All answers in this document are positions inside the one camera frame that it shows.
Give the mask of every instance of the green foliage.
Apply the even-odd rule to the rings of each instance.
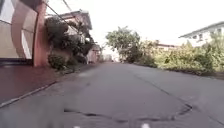
[[[86,64],[87,63],[87,60],[84,56],[82,55],[76,55],[75,56],[75,59],[79,62],[79,63],[82,63],[82,64]]]
[[[76,29],[77,34],[69,35],[69,26]],[[76,24],[72,21],[67,24],[57,17],[51,17],[46,19],[45,28],[48,42],[51,46],[51,54],[54,49],[72,53],[67,63],[62,56],[49,55],[48,59],[52,68],[61,70],[66,64],[69,67],[77,65],[77,63],[86,64],[85,56],[95,44],[93,38],[89,34],[87,26],[84,26],[81,22]],[[88,40],[85,39],[85,42],[82,42],[81,35],[88,38]]]
[[[74,57],[69,58],[69,60],[67,61],[67,66],[75,66],[77,64],[78,61]]]
[[[69,37],[66,34],[68,31],[68,25],[61,22],[59,18],[52,17],[46,19],[45,27],[50,45],[54,48],[63,49],[69,40]]]
[[[144,66],[149,66],[152,68],[157,68],[157,64],[155,64],[155,60],[152,57],[149,56],[142,56],[139,59],[139,63],[144,65]]]
[[[64,69],[64,67],[66,65],[64,57],[54,55],[54,54],[48,56],[48,62],[52,68],[57,69],[57,70]]]
[[[192,47],[188,42],[181,47],[164,51],[159,50],[155,42],[141,43],[143,56],[139,62],[152,67],[191,73],[209,75],[213,72],[224,71],[224,39],[213,36],[213,40],[202,47]]]
[[[112,49],[117,49],[126,61],[133,63],[139,58],[138,43],[140,36],[137,32],[132,32],[127,27],[118,27],[118,30],[109,32],[106,39],[108,40],[107,45],[111,46]]]

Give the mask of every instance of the road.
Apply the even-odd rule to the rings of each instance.
[[[0,128],[223,128],[224,81],[105,63],[0,109]]]

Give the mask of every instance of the road crack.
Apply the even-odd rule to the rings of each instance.
[[[150,116],[146,116],[146,117],[141,117],[141,118],[135,118],[132,120],[127,120],[127,119],[118,119],[118,118],[114,118],[112,116],[107,116],[107,115],[102,115],[102,114],[96,114],[96,113],[85,113],[85,112],[81,112],[75,109],[69,109],[69,108],[65,108],[64,112],[65,113],[76,113],[76,114],[80,114],[86,117],[100,117],[100,118],[104,118],[104,119],[108,119],[108,120],[112,120],[113,122],[119,123],[119,124],[124,124],[124,123],[129,123],[130,121],[150,121],[150,122],[170,122],[170,121],[176,121],[177,118],[179,118],[179,116],[184,116],[187,113],[192,111],[192,107],[188,107],[185,106],[183,107],[179,112],[177,112],[177,114],[171,115],[171,116],[162,116],[162,117],[150,117]]]

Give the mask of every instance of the sidewalk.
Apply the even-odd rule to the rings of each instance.
[[[55,81],[56,74],[50,68],[0,67],[0,104]]]

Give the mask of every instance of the white sky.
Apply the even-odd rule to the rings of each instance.
[[[224,0],[66,0],[72,10],[87,10],[99,44],[118,26],[128,26],[142,39],[175,39],[224,20]],[[58,13],[69,10],[62,0],[50,0]]]

